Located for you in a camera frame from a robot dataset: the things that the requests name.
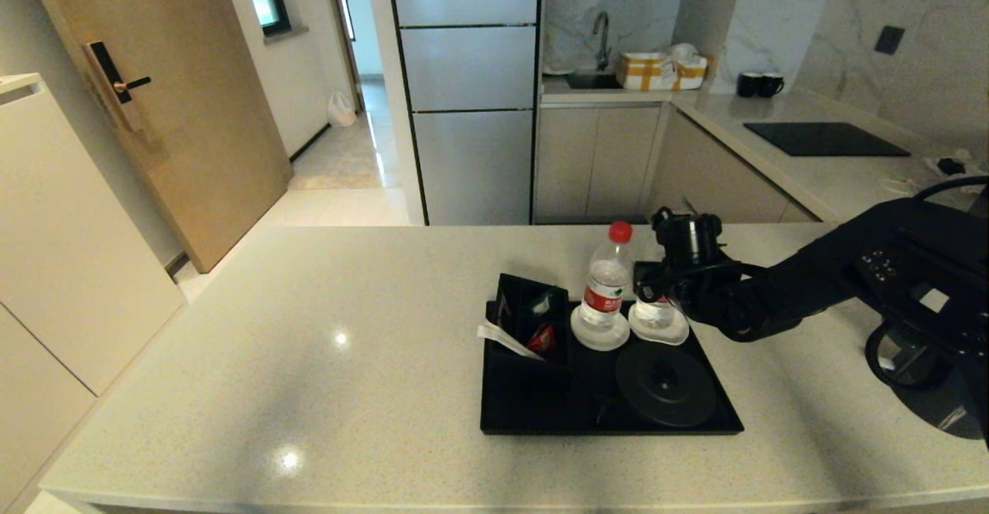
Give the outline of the clear water bottle red cap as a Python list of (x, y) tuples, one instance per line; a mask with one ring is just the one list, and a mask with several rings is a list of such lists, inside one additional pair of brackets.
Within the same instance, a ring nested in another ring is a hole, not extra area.
[(610, 224), (607, 239), (591, 256), (580, 313), (584, 320), (604, 325), (616, 313), (620, 313), (627, 286), (631, 283), (632, 268), (627, 245), (633, 235), (633, 227), (625, 221)]
[(671, 327), (678, 314), (677, 307), (665, 297), (653, 302), (640, 299), (630, 309), (629, 322), (635, 331), (654, 333)]

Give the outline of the dark grey electric kettle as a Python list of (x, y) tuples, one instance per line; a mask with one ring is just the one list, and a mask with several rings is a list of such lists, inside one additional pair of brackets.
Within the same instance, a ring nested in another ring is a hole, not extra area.
[(919, 419), (951, 436), (989, 446), (962, 377), (921, 335), (884, 320), (868, 336), (863, 352), (873, 376)]

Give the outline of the black round kettle base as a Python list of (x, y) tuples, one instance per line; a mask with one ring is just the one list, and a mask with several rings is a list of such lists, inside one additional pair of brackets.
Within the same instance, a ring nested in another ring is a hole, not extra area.
[(633, 412), (653, 424), (692, 428), (717, 408), (713, 377), (678, 346), (635, 342), (619, 353), (615, 377)]

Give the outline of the beige cooktop base cabinet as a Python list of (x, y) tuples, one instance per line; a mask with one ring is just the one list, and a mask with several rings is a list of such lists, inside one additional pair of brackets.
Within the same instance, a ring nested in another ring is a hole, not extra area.
[(665, 123), (646, 211), (711, 213), (725, 224), (819, 219), (679, 111)]

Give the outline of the beige sink base cabinet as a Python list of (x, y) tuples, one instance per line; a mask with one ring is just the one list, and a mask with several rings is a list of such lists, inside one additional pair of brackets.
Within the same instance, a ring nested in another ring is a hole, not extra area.
[(658, 102), (541, 109), (535, 223), (639, 223), (661, 115)]

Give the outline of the black sachet holder box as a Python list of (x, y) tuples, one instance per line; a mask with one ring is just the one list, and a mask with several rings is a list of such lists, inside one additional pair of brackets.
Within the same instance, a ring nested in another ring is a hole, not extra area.
[[(548, 289), (557, 292), (558, 302), (551, 314), (536, 319), (526, 311), (526, 305), (540, 292)], [(505, 346), (499, 345), (498, 342), (488, 340), (484, 343), (484, 366), (505, 370), (517, 367), (521, 370), (530, 369), (533, 372), (561, 373), (563, 376), (568, 376), (572, 372), (569, 365), (569, 348), (571, 348), (569, 313), (571, 313), (571, 305), (569, 305), (568, 292), (548, 283), (502, 272), (499, 274), (497, 296), (495, 296), (494, 301), (488, 302), (487, 320), (491, 323), (495, 324), (498, 297), (503, 294), (508, 296), (513, 310), (515, 310), (515, 330), (509, 335), (526, 346), (539, 325), (548, 322), (556, 329), (556, 349), (554, 352), (542, 356), (544, 360), (534, 360), (516, 355)]]

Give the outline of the white paper stick packet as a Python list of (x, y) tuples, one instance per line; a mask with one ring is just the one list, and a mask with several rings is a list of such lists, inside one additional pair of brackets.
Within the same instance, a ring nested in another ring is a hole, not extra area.
[(517, 342), (503, 328), (489, 321), (483, 321), (477, 326), (477, 335), (480, 338), (498, 342), (499, 345), (505, 346), (506, 349), (516, 353), (516, 355), (523, 356), (523, 358), (544, 360), (536, 352), (530, 351), (526, 346)]

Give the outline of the black rectangular serving tray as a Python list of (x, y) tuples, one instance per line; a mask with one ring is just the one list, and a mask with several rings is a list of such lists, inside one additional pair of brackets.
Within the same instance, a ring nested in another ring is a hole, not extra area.
[(481, 377), (481, 430), (488, 435), (653, 436), (738, 435), (744, 424), (695, 335), (679, 345), (713, 377), (717, 408), (703, 424), (671, 428), (636, 415), (618, 390), (615, 363), (635, 342), (594, 352), (571, 337), (568, 376), (530, 369), (485, 367)]

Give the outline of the black induction cooktop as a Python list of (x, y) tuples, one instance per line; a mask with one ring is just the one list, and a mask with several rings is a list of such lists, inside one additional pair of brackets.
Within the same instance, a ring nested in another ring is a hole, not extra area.
[(845, 122), (745, 123), (790, 157), (910, 157), (904, 148)]

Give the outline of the white box yellow tape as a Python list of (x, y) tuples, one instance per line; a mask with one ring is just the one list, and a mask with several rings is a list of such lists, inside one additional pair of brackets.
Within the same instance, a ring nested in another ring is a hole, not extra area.
[(665, 53), (621, 53), (616, 80), (627, 90), (667, 91), (677, 84), (674, 60)]
[(702, 87), (706, 77), (708, 60), (706, 56), (693, 56), (686, 60), (675, 60), (675, 81), (672, 90), (695, 90)]

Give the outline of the dark kitchen faucet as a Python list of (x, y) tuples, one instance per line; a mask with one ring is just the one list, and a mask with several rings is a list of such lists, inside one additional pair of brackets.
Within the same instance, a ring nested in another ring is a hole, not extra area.
[(608, 11), (601, 11), (597, 14), (593, 24), (593, 34), (598, 36), (598, 49), (596, 51), (596, 71), (603, 73), (610, 63), (611, 46), (609, 46), (609, 23)]

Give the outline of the silver refrigerator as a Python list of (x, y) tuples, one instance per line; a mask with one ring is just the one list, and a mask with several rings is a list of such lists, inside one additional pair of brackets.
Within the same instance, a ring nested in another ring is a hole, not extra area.
[(532, 218), (541, 0), (392, 0), (431, 226)]

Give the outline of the white crumpled cloth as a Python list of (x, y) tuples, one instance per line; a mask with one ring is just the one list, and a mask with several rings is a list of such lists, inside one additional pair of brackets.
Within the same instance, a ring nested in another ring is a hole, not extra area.
[[(954, 158), (959, 162), (963, 162), (967, 166), (967, 173), (965, 175), (954, 175), (946, 177), (936, 169), (935, 162), (937, 159), (950, 157)], [(964, 177), (976, 177), (976, 176), (989, 176), (989, 172), (986, 172), (985, 168), (982, 168), (979, 162), (976, 162), (975, 157), (970, 151), (964, 150), (964, 148), (957, 148), (949, 154), (936, 155), (936, 157), (925, 157), (923, 162), (926, 167), (936, 176), (938, 182), (953, 182), (957, 179), (963, 179)]]

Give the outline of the white plastic bag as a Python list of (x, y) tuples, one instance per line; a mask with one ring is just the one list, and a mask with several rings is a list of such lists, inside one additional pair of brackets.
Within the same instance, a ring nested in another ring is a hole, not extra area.
[(353, 126), (358, 119), (357, 110), (346, 94), (336, 92), (332, 94), (326, 104), (326, 114), (328, 123), (333, 128), (348, 128)]

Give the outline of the white tall cabinet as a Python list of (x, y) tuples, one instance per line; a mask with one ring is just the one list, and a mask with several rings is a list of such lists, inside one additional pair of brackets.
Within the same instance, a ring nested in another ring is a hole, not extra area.
[(42, 77), (0, 77), (0, 514), (185, 305)]

